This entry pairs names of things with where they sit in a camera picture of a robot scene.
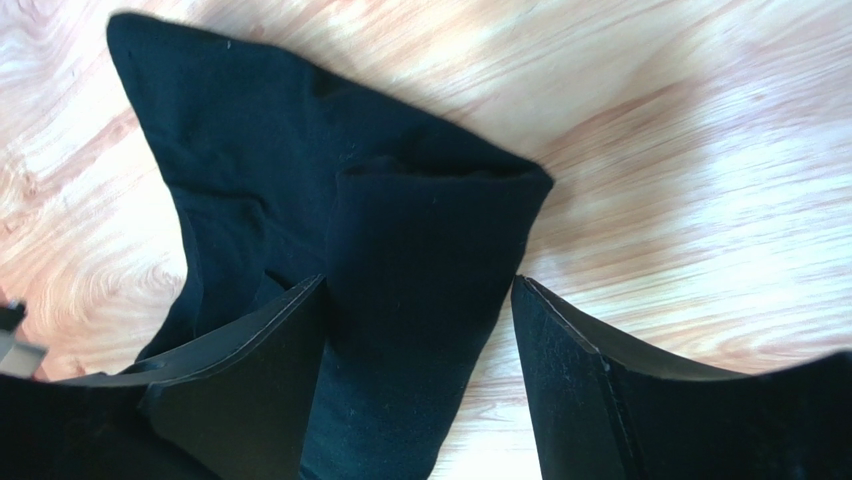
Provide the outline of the black t shirt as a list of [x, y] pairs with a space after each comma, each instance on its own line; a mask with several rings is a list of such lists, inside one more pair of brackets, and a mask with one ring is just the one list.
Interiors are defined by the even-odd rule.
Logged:
[[107, 44], [188, 265], [141, 357], [322, 275], [333, 314], [302, 477], [429, 477], [551, 177], [270, 45], [127, 12]]

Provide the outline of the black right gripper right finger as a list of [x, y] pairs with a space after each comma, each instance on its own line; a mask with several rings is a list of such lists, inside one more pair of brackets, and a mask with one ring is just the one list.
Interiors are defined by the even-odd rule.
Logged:
[[546, 479], [847, 479], [851, 355], [742, 374], [665, 351], [528, 277], [511, 292]]

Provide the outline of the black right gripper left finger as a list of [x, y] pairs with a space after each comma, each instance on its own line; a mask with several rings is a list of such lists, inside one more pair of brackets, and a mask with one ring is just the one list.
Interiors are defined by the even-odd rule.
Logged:
[[116, 375], [1, 379], [5, 479], [294, 479], [325, 280]]

